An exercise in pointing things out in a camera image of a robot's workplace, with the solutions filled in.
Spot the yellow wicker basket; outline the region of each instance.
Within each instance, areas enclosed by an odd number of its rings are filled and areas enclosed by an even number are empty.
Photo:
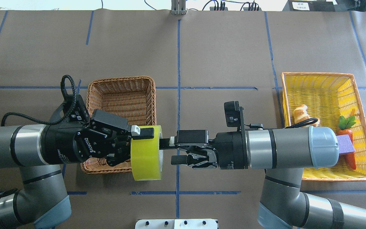
[[[293,110],[308,106],[311,117],[320,118],[320,126],[338,132],[338,117],[356,117],[352,127],[357,169],[352,170],[341,156],[331,168],[305,168],[303,180],[366,181],[366,122],[360,94],[352,74],[282,73],[285,125],[294,124]]]
[[[94,80],[88,85],[86,106],[128,119],[129,125],[156,125],[155,82],[148,76]],[[110,167],[104,158],[89,158],[80,164],[87,174],[132,172],[131,160]]]

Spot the croissant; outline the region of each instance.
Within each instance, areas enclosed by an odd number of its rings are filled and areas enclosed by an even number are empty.
[[[293,117],[295,118],[295,123],[299,123],[301,121],[311,118],[307,112],[307,109],[308,106],[306,106],[305,104],[302,104],[295,108],[295,110],[293,111]],[[317,119],[318,121],[316,123],[313,123],[309,126],[317,127],[320,124],[320,119],[319,118]]]

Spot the red object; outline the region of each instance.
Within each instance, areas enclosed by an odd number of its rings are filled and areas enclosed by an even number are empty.
[[[351,142],[353,142],[353,131],[351,129],[342,129],[338,131],[338,135],[348,135],[350,137]],[[345,161],[348,165],[353,169],[357,169],[356,157],[354,153],[344,155]]]

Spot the purple block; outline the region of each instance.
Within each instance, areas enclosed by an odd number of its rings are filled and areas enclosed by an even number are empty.
[[[338,141],[338,150],[339,150],[340,155],[345,155],[345,154],[356,151],[354,149],[353,143],[351,142],[350,136],[338,135],[337,141]]]

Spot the tape roll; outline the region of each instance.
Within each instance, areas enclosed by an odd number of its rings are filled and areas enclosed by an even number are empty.
[[[136,181],[155,181],[162,179],[163,150],[159,150],[162,138],[161,126],[140,126],[154,128],[153,139],[131,140],[131,167]]]

